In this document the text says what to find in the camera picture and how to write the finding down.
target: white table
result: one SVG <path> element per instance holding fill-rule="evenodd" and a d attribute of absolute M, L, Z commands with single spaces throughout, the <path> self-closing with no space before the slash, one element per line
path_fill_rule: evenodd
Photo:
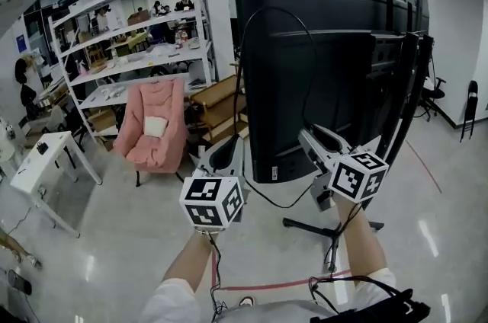
<path fill-rule="evenodd" d="M 31 149 L 29 155 L 24 159 L 17 173 L 12 178 L 10 185 L 17 190 L 27 194 L 33 202 L 49 215 L 51 219 L 57 224 L 61 225 L 66 231 L 79 238 L 79 232 L 72 226 L 65 222 L 47 203 L 45 203 L 40 194 L 40 185 L 45 170 L 52 166 L 54 162 L 61 155 L 65 147 L 68 147 L 75 154 L 91 177 L 98 185 L 101 185 L 102 180 L 97 175 L 88 159 L 83 155 L 75 140 L 72 138 L 70 132 L 46 133 L 42 135 L 39 142 L 47 144 L 48 149 L 42 155 L 37 151 L 37 146 Z M 73 170 L 68 167 L 62 168 L 71 179 L 76 182 L 76 177 Z"/>

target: white box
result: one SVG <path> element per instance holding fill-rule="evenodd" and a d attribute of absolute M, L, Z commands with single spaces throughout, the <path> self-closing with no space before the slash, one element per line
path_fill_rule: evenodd
<path fill-rule="evenodd" d="M 388 168 L 373 152 L 344 155 L 334 164 L 329 189 L 355 203 L 369 200 L 379 191 Z"/>
<path fill-rule="evenodd" d="M 199 229 L 226 229 L 244 205 L 238 177 L 187 177 L 180 205 Z"/>

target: white sleeve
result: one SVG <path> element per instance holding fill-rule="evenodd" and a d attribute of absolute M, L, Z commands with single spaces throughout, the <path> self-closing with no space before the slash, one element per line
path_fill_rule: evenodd
<path fill-rule="evenodd" d="M 397 284 L 395 276 L 390 272 L 389 269 L 381 269 L 370 274 L 368 277 L 370 277 L 372 280 L 385 283 L 393 288 Z M 373 283 L 361 282 L 356 286 L 353 306 L 355 309 L 360 311 L 371 305 L 377 304 L 388 297 L 390 297 L 388 293 L 382 290 L 379 286 L 376 286 Z"/>
<path fill-rule="evenodd" d="M 186 280 L 163 281 L 144 307 L 139 323 L 200 323 L 200 307 Z"/>

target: poster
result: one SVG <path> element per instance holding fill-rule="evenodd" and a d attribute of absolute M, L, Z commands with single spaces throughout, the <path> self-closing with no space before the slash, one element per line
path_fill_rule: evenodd
<path fill-rule="evenodd" d="M 17 47 L 19 53 L 23 53 L 27 49 L 27 45 L 25 44 L 25 37 L 23 34 L 17 37 Z"/>

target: desk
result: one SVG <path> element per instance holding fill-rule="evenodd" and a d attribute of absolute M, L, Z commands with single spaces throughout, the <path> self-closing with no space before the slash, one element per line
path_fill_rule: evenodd
<path fill-rule="evenodd" d="M 86 171 L 98 185 L 101 185 L 102 180 L 76 145 L 70 132 L 46 133 L 42 135 L 39 141 L 46 143 L 49 148 L 42 155 L 37 151 L 37 146 L 31 149 L 29 155 L 24 159 L 17 173 L 12 178 L 10 185 L 27 194 L 33 200 L 34 204 L 46 212 L 51 219 L 61 225 L 66 231 L 79 238 L 79 232 L 65 222 L 49 205 L 47 205 L 47 203 L 43 201 L 40 194 L 40 191 L 42 190 L 40 187 L 43 173 L 48 166 L 51 166 L 58 159 L 64 148 L 69 147 L 69 149 L 77 154 Z M 69 168 L 62 169 L 74 182 L 78 180 L 73 170 Z"/>
<path fill-rule="evenodd" d="M 137 44 L 146 41 L 147 37 L 148 37 L 147 32 L 142 32 L 141 34 L 136 34 L 136 36 L 134 36 L 134 37 L 129 36 L 127 38 L 127 40 L 125 40 L 123 43 L 114 44 L 113 46 L 110 46 L 109 48 L 107 48 L 106 51 L 117 49 L 117 55 L 118 56 L 129 55 L 130 51 Z"/>

